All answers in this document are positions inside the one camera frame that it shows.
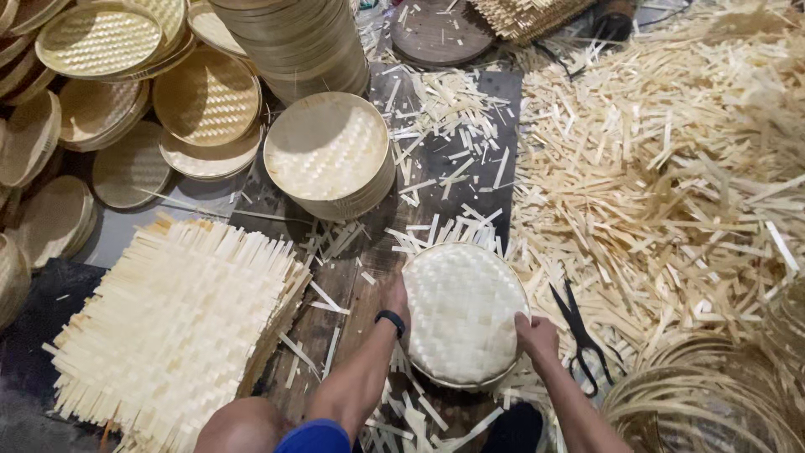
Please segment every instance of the hand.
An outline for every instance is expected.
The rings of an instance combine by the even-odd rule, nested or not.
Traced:
[[[395,312],[405,323],[406,331],[411,330],[411,312],[408,310],[408,292],[403,275],[392,276],[385,283],[385,297],[381,302],[384,310]]]
[[[548,318],[532,316],[528,322],[528,317],[518,311],[514,314],[514,327],[517,343],[531,357],[537,373],[541,375],[549,363],[559,361],[559,336]]]

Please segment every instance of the wooden board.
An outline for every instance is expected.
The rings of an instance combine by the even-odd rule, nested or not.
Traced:
[[[418,109],[419,104],[413,85],[404,72],[394,71],[386,75],[380,74],[390,67],[386,64],[371,65],[373,80],[369,100],[372,102],[387,101],[397,80],[394,77],[400,77],[402,81],[397,92],[398,98],[410,98],[415,104],[413,108]],[[500,153],[503,153],[503,149],[506,147],[511,150],[510,159],[503,173],[502,185],[514,178],[514,156],[518,138],[515,127],[519,116],[521,84],[522,75],[519,73],[481,72],[481,82],[478,86],[478,89],[484,93],[510,99],[510,108],[515,116],[515,118],[508,118],[508,114],[503,112],[506,124],[495,112],[492,113],[493,118],[490,119],[493,124],[497,124],[499,134],[497,142],[501,147]],[[407,118],[394,118],[391,119],[390,129],[406,124]],[[405,148],[411,141],[413,139],[403,140],[400,144]],[[420,150],[414,151],[412,154],[420,162],[422,168],[413,166],[412,174],[415,175],[415,179],[411,181],[411,184],[437,178],[443,172],[454,168],[455,166],[450,165],[450,161],[444,156],[463,150],[457,133],[456,138],[439,151],[436,149],[443,147],[446,143],[443,139],[434,139],[431,135],[424,140],[424,143],[424,146],[419,147]],[[483,166],[474,164],[468,168],[468,174],[479,176],[479,187],[491,186],[497,174],[498,165],[498,163],[489,162]],[[502,242],[504,244],[508,242],[512,186],[491,193],[475,193],[469,188],[468,183],[472,182],[472,178],[470,178],[468,181],[455,184],[451,189],[450,198],[442,202],[440,200],[442,189],[434,185],[419,191],[422,203],[419,207],[412,208],[397,195],[397,191],[404,187],[399,170],[397,174],[393,190],[386,195],[380,206],[359,219],[366,225],[371,240],[364,235],[358,236],[348,250],[323,267],[318,266],[314,261],[313,280],[336,303],[352,311],[349,316],[344,316],[309,305],[303,305],[300,310],[299,317],[288,336],[294,341],[303,343],[303,351],[310,356],[314,363],[321,364],[320,369],[324,367],[329,342],[336,326],[341,327],[343,333],[338,340],[333,366],[346,360],[360,346],[363,334],[368,333],[374,315],[378,311],[382,297],[382,281],[403,266],[404,256],[391,251],[391,247],[397,243],[391,235],[383,232],[385,228],[404,231],[406,225],[430,223],[433,214],[436,213],[440,215],[440,226],[443,226],[449,218],[462,215],[463,209],[460,206],[462,203],[467,203],[480,214],[487,216],[498,208],[502,208],[503,214],[495,218],[493,225],[497,228]],[[258,160],[251,169],[243,192],[252,200],[252,203],[241,199],[237,204],[237,210],[312,220],[310,214],[296,205],[270,181],[262,162],[262,153],[258,153]],[[297,243],[303,242],[304,235],[311,230],[310,225],[301,222],[276,222],[243,214],[233,214],[230,224],[244,227],[249,231],[261,231],[272,238],[279,238],[280,235],[284,235],[285,238],[290,236]],[[299,248],[297,251],[304,253],[304,250]],[[356,257],[360,257],[362,268],[357,266]],[[378,284],[370,285],[361,276],[362,272],[371,274],[378,280]],[[320,297],[309,289],[305,293],[304,301],[315,300],[320,300]],[[293,422],[299,422],[304,413],[307,398],[313,394],[318,382],[307,370],[307,367],[302,365],[299,367],[302,374],[294,379],[293,387],[286,390],[284,384],[290,372],[292,360],[293,354],[286,347],[280,347],[279,353],[269,361],[266,372],[255,386],[253,394],[267,397],[287,418]],[[403,389],[408,389],[409,393],[415,391],[402,374],[391,374],[389,379],[394,388],[394,396],[397,398],[399,398],[397,392],[401,392]],[[418,374],[418,379],[427,390],[427,399],[451,426],[447,434],[440,433],[442,438],[467,434],[495,406],[489,395],[442,389],[428,382],[427,378],[421,374]],[[386,414],[386,417],[397,426],[402,426],[402,421],[393,414]],[[471,444],[474,446],[473,451],[479,449],[476,447],[483,443],[484,438],[485,436],[481,436],[473,441]]]
[[[452,0],[405,0],[397,6],[391,17],[395,49],[416,63],[431,66],[459,64],[482,54],[495,40],[492,27],[468,0],[458,0],[450,14],[437,14],[451,3]],[[405,18],[399,22],[404,11]]]

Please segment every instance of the scissors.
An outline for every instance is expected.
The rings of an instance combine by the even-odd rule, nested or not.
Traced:
[[[584,375],[587,376],[587,379],[590,380],[592,384],[592,392],[585,393],[587,398],[595,397],[598,394],[598,383],[596,383],[595,376],[592,375],[590,372],[590,368],[588,368],[587,363],[584,361],[584,356],[581,355],[582,351],[585,349],[590,349],[598,355],[598,359],[601,361],[601,367],[604,369],[604,374],[606,375],[606,380],[609,382],[610,385],[615,385],[615,381],[612,379],[612,376],[609,374],[609,368],[606,364],[606,359],[604,357],[604,352],[601,350],[601,347],[596,344],[595,341],[590,338],[590,334],[587,333],[587,329],[584,328],[584,322],[581,320],[581,313],[579,313],[579,307],[576,305],[576,298],[573,297],[573,292],[570,290],[570,280],[564,281],[564,290],[568,294],[568,302],[570,303],[570,307],[568,308],[565,305],[562,297],[559,293],[556,292],[556,289],[551,285],[551,292],[554,295],[554,299],[556,299],[556,303],[559,305],[559,309],[562,310],[562,315],[564,316],[565,321],[568,322],[570,325],[570,331],[573,333],[573,336],[576,337],[576,357],[579,361],[579,365],[581,366],[581,370],[584,372]]]

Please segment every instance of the blue shorts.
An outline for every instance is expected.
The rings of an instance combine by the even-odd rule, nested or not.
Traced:
[[[319,418],[297,427],[279,441],[274,453],[351,453],[349,436],[333,420]]]

